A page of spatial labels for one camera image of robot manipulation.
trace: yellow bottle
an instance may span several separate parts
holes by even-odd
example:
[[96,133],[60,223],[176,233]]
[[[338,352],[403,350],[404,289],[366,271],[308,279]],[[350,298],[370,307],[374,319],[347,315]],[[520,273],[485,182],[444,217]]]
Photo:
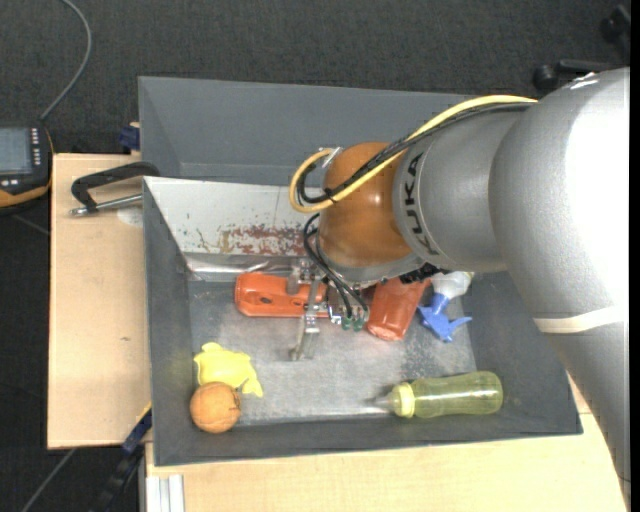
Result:
[[450,414],[492,414],[502,406],[502,383],[495,373],[478,371],[417,379],[394,386],[376,405],[398,416],[434,418]]

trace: rust stain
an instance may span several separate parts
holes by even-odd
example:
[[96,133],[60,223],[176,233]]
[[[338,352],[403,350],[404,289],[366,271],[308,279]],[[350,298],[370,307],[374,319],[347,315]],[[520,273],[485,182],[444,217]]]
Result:
[[218,247],[223,253],[284,254],[304,256],[302,226],[274,228],[265,224],[232,227],[220,231]]

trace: metal clamp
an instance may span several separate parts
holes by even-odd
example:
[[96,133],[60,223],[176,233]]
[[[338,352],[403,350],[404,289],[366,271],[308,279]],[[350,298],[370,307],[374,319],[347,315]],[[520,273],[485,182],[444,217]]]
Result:
[[71,185],[71,193],[84,206],[74,208],[69,213],[75,216],[89,215],[98,213],[100,210],[118,208],[140,201],[142,194],[105,201],[104,203],[96,203],[93,197],[91,197],[91,194],[89,194],[89,190],[92,188],[117,183],[135,178],[136,176],[160,176],[160,170],[149,162],[135,162],[78,178],[73,182],[73,185]]

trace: bottle cap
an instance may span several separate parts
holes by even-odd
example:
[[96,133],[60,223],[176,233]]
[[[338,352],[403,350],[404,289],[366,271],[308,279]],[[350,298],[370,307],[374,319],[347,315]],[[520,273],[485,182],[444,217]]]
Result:
[[391,392],[394,412],[402,418],[411,418],[415,412],[415,396],[408,382],[394,386]]

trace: wooden board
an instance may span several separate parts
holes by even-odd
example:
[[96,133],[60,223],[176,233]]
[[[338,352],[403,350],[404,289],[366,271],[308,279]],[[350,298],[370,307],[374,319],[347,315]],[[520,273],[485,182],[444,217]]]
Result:
[[[134,161],[56,155],[51,211],[49,448],[121,443],[150,400],[142,228],[108,211],[72,217],[70,187]],[[98,189],[100,202],[140,193],[139,180]]]
[[591,414],[584,435],[155,467],[184,475],[188,512],[402,510],[623,512]]

